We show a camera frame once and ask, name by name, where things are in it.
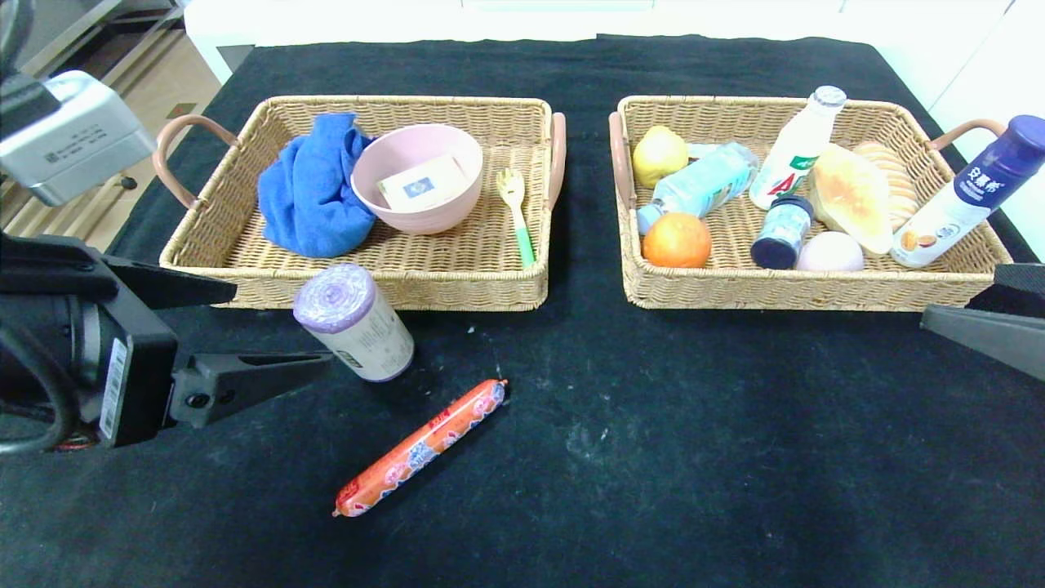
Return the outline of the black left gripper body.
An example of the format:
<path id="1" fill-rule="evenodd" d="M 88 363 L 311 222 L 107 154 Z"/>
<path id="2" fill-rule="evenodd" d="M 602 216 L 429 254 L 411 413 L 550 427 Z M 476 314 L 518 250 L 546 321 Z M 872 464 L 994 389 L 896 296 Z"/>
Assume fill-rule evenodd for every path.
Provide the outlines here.
<path id="1" fill-rule="evenodd" d="M 167 420 L 176 334 L 82 239 L 2 238 L 2 446 L 121 447 Z"/>

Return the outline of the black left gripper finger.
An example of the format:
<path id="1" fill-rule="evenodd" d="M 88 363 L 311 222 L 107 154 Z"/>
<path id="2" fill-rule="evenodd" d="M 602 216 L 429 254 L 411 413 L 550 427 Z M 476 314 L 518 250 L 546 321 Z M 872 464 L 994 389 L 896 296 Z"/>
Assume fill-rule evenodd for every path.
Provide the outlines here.
<path id="1" fill-rule="evenodd" d="M 131 293 L 154 310 L 224 304 L 238 293 L 235 283 L 139 263 L 130 258 L 104 256 L 104 264 L 121 283 L 126 284 Z"/>
<path id="2" fill-rule="evenodd" d="M 169 421 L 193 428 L 305 389 L 322 379 L 335 357 L 305 354 L 194 354 L 176 369 Z"/>

